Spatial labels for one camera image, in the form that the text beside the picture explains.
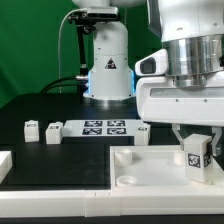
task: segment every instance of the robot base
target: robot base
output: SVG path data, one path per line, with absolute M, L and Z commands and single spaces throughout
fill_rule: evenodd
M 100 99 L 94 99 L 93 97 L 84 95 L 83 100 L 85 103 L 100 106 L 100 107 L 122 107 L 128 104 L 135 103 L 136 97 L 130 96 L 129 98 L 123 99 L 123 100 L 103 100 L 103 99 L 100 100 Z

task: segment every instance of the robot logo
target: robot logo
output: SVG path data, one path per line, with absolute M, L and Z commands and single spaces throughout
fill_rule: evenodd
M 117 69 L 117 67 L 116 67 L 112 58 L 110 58 L 110 60 L 108 61 L 105 69 Z

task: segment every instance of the white plastic part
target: white plastic part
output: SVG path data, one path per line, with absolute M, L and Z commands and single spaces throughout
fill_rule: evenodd
M 148 145 L 150 140 L 151 126 L 143 123 L 136 128 L 134 136 L 134 145 Z
M 162 41 L 224 33 L 223 0 L 159 0 Z
M 132 164 L 132 151 L 129 149 L 117 150 L 115 152 L 115 165 L 126 167 Z
M 143 73 L 141 70 L 141 65 L 144 63 L 144 61 L 147 61 L 149 59 L 153 59 L 155 62 L 155 72 L 154 73 Z M 164 75 L 167 73 L 169 68 L 168 64 L 168 54 L 165 49 L 159 50 L 156 53 L 149 55 L 148 57 L 142 59 L 141 61 L 138 61 L 135 64 L 135 71 L 136 74 L 139 76 L 155 76 L 155 75 Z
M 0 151 L 0 184 L 12 168 L 11 151 Z
M 111 147 L 111 187 L 120 193 L 120 215 L 220 214 L 224 212 L 224 172 L 215 163 L 213 185 L 198 183 L 185 176 L 185 165 L 176 165 L 174 155 L 185 154 L 180 146 L 129 146 L 133 163 L 115 166 L 113 157 L 118 149 Z M 118 187 L 122 175 L 134 176 L 138 183 Z
M 46 143 L 47 144 L 60 144 L 62 140 L 63 123 L 56 122 L 50 123 L 46 130 Z
M 186 176 L 194 181 L 211 183 L 212 164 L 207 154 L 211 136 L 192 134 L 184 139 Z
M 207 75 L 206 90 L 209 91 L 210 87 L 224 87 L 224 72 Z M 154 90 L 157 90 L 156 96 L 153 95 Z M 169 96 L 172 90 L 178 89 L 170 77 L 141 78 L 136 88 L 141 119 L 145 122 L 224 126 L 224 96 L 221 93 L 216 96 L 213 93 L 203 95 L 203 88 L 197 91 L 185 88 L 178 90 L 181 95 Z M 201 92 L 201 96 L 195 95 L 196 92 Z
M 128 32 L 120 22 L 100 23 L 94 32 L 94 66 L 89 72 L 86 98 L 125 100 L 134 96 L 128 66 Z
M 38 121 L 27 121 L 24 125 L 25 142 L 39 141 L 39 124 Z
M 0 217 L 85 216 L 85 191 L 0 192 Z

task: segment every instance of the green backdrop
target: green backdrop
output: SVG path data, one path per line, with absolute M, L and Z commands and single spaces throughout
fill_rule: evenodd
M 76 6 L 71 0 L 0 0 L 0 107 L 19 94 L 37 93 L 58 78 L 58 31 L 64 16 Z M 148 30 L 146 5 L 121 10 L 129 31 L 129 64 L 160 48 Z M 92 39 L 85 37 L 88 67 Z M 62 77 L 78 74 L 79 54 L 74 25 L 62 36 Z

